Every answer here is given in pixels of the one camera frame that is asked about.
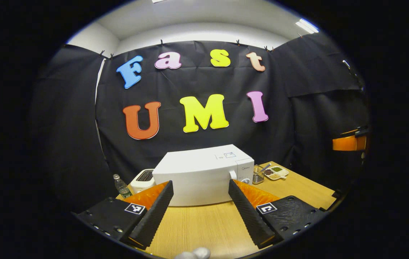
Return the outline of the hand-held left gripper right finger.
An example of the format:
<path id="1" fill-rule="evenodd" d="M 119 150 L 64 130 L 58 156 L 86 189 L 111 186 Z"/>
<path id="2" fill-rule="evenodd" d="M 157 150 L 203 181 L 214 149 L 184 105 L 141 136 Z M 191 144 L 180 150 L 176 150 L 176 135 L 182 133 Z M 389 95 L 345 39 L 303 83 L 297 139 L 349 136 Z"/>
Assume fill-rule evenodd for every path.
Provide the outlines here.
<path id="1" fill-rule="evenodd" d="M 229 181 L 229 196 L 259 249 L 303 234 L 329 213 L 329 210 L 315 208 L 298 197 L 278 198 L 235 179 Z"/>

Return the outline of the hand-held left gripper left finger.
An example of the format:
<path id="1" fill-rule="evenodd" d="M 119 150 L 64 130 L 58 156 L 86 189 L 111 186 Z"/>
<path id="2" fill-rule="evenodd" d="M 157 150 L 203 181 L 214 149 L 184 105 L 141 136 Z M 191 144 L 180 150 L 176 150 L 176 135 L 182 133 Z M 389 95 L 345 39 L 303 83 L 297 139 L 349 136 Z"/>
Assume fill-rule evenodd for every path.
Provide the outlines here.
<path id="1" fill-rule="evenodd" d="M 151 245 L 173 195 L 173 182 L 167 181 L 124 200 L 106 198 L 73 215 L 109 239 L 146 249 Z"/>

